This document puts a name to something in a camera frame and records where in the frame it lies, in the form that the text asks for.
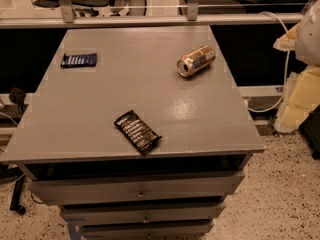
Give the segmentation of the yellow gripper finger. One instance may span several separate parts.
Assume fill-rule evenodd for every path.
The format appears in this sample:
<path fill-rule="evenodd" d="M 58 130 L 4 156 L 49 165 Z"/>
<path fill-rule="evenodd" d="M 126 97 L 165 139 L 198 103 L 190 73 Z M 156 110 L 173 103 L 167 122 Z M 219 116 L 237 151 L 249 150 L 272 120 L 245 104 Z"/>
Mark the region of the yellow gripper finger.
<path fill-rule="evenodd" d="M 301 73 L 291 72 L 276 114 L 275 130 L 280 133 L 297 130 L 319 105 L 320 68 L 307 66 Z"/>
<path fill-rule="evenodd" d="M 274 42 L 273 47 L 280 51 L 294 51 L 297 39 L 297 29 L 298 25 L 294 25 Z"/>

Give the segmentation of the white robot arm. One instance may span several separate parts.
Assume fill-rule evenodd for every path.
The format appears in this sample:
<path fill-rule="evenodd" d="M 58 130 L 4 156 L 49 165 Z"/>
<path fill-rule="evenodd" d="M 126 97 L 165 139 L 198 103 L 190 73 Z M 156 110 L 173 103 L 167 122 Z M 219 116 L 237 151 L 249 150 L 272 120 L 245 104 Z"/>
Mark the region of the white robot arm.
<path fill-rule="evenodd" d="M 301 73 L 289 76 L 274 122 L 278 132 L 291 133 L 320 105 L 320 0 L 273 47 L 294 51 L 296 59 L 307 65 Z"/>

